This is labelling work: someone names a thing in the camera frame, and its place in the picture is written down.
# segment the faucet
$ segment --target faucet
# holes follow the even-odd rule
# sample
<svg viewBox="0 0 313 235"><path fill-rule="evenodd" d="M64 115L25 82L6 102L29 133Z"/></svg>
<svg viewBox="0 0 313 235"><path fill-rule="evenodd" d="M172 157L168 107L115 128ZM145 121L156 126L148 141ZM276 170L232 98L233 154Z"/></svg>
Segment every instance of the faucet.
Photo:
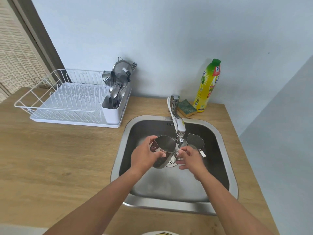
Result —
<svg viewBox="0 0 313 235"><path fill-rule="evenodd" d="M172 116L174 127L176 130L175 141L176 141L176 144L178 144L178 148L180 148L184 142L183 137L185 135L186 127L185 127L184 121L177 114L177 111L176 111L178 102L179 102L179 95L173 94L167 99L167 106Z"/></svg>

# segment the yellow bottle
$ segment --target yellow bottle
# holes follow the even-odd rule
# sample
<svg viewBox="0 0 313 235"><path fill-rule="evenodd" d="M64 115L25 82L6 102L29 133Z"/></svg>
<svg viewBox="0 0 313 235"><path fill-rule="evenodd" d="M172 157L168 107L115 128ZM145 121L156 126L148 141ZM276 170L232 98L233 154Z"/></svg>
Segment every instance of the yellow bottle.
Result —
<svg viewBox="0 0 313 235"><path fill-rule="evenodd" d="M212 63L207 66L202 74L200 87L193 104L193 107L195 107L198 112L203 112L207 106L210 95L218 81L221 72L220 63L220 60L213 59Z"/></svg>

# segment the green scouring pad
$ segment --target green scouring pad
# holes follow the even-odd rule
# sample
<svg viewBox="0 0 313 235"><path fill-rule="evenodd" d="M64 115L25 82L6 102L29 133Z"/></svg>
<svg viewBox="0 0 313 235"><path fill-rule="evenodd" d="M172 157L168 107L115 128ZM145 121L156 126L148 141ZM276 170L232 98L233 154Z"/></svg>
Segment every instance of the green scouring pad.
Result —
<svg viewBox="0 0 313 235"><path fill-rule="evenodd" d="M189 117L190 115L197 114L197 110L187 101L183 100L178 103L178 110L185 117Z"/></svg>

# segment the white dish rack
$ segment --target white dish rack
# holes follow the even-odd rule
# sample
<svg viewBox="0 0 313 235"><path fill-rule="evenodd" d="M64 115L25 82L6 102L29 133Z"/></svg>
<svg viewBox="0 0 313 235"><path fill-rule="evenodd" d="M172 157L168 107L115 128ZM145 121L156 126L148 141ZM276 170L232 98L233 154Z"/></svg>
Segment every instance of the white dish rack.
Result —
<svg viewBox="0 0 313 235"><path fill-rule="evenodd" d="M14 106L29 113L36 122L118 128L131 86L127 84L125 95L114 110L101 106L110 95L109 89L102 80L102 72L58 69L24 94Z"/></svg>

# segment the green bottle cap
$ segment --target green bottle cap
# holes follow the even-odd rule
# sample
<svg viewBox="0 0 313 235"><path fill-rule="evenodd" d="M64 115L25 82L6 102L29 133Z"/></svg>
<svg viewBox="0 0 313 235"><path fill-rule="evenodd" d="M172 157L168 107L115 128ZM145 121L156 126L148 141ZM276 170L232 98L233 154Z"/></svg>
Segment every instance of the green bottle cap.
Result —
<svg viewBox="0 0 313 235"><path fill-rule="evenodd" d="M212 65L214 67L218 67L220 63L221 63L221 60L219 60L219 59L213 59L212 60Z"/></svg>

